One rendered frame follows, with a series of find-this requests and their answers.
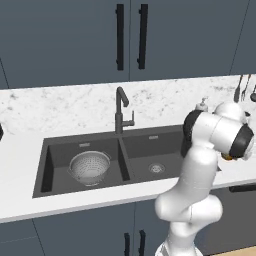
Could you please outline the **dark grey double sink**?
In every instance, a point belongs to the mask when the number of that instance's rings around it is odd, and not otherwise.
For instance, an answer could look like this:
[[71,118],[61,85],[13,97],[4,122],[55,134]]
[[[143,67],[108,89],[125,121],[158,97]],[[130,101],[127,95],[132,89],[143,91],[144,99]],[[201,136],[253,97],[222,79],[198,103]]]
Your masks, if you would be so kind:
[[[87,186],[68,173],[71,159],[84,151],[106,152],[110,168],[97,189],[175,178],[187,150],[180,125],[53,137],[43,140],[34,185],[35,198],[86,191]],[[165,171],[151,173],[149,165],[160,163]]]

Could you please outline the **dark hanging spatula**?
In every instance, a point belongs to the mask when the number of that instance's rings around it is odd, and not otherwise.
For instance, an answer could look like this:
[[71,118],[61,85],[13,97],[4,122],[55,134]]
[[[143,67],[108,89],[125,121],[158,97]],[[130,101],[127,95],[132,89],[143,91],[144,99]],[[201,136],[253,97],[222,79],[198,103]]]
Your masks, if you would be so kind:
[[241,87],[241,82],[242,82],[242,79],[243,79],[243,75],[240,75],[240,78],[239,78],[239,83],[235,89],[235,93],[234,93],[234,97],[233,97],[233,100],[235,103],[238,103],[239,102],[239,98],[240,98],[240,87]]

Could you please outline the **dark grey sink faucet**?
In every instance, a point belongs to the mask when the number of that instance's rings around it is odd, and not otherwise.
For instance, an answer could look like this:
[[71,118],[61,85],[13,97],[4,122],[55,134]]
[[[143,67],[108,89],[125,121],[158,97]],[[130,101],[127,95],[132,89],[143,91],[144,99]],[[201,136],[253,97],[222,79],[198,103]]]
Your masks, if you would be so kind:
[[122,87],[116,89],[116,113],[115,113],[115,132],[117,134],[123,133],[124,127],[134,126],[135,120],[123,120],[123,113],[121,106],[127,107],[129,105],[128,97],[126,96]]

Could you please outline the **blue-grey wall cupboard door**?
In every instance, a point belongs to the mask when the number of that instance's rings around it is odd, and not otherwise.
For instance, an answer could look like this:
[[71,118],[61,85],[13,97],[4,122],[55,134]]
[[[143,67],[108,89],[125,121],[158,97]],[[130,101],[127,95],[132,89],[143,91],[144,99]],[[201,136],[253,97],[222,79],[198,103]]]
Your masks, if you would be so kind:
[[[132,81],[230,73],[249,0],[131,0]],[[145,68],[138,68],[140,14],[148,5]]]
[[256,0],[249,0],[230,73],[256,74]]
[[[116,6],[124,5],[117,70]],[[11,89],[129,79],[129,0],[0,0],[0,61]]]

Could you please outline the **round metal sink drain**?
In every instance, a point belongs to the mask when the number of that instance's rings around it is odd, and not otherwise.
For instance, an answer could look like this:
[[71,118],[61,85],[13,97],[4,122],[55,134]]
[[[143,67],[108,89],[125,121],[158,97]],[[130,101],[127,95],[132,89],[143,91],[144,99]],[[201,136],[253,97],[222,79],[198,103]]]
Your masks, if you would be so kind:
[[149,165],[149,171],[151,173],[160,174],[165,171],[165,166],[160,163],[152,163]]

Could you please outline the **white soap dispenser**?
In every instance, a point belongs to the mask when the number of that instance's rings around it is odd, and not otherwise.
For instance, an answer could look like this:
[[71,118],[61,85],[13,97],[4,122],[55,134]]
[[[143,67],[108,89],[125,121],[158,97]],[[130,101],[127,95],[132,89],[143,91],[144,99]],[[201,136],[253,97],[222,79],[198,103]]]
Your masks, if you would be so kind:
[[201,102],[196,104],[195,109],[207,112],[208,105],[205,103],[206,100],[207,100],[207,97],[203,97]]

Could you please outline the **dark grey dishwasher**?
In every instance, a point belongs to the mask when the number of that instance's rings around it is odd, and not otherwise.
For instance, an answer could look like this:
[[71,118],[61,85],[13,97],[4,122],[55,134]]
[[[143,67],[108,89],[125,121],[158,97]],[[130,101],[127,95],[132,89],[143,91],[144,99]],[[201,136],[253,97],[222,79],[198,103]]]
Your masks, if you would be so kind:
[[202,229],[195,244],[204,256],[256,246],[256,191],[231,193],[215,189],[223,205],[221,219]]

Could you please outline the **blue-grey base cupboard door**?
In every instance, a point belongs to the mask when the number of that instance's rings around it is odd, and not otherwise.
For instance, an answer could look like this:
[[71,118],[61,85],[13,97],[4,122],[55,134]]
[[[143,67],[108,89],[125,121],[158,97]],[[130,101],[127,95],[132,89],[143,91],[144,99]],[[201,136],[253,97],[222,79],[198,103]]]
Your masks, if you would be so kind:
[[146,233],[144,256],[155,256],[156,250],[167,237],[169,223],[157,217],[154,200],[135,203],[133,256],[139,256],[140,230]]
[[124,233],[132,256],[134,204],[34,219],[45,256],[124,256]]
[[0,224],[0,256],[45,256],[31,220]]

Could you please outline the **metal colander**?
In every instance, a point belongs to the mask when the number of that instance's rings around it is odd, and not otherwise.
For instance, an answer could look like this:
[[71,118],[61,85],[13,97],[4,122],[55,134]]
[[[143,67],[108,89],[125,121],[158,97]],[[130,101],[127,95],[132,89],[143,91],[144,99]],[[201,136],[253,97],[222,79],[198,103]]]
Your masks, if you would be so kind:
[[85,186],[95,186],[105,178],[110,160],[106,152],[84,151],[72,158],[68,173]]

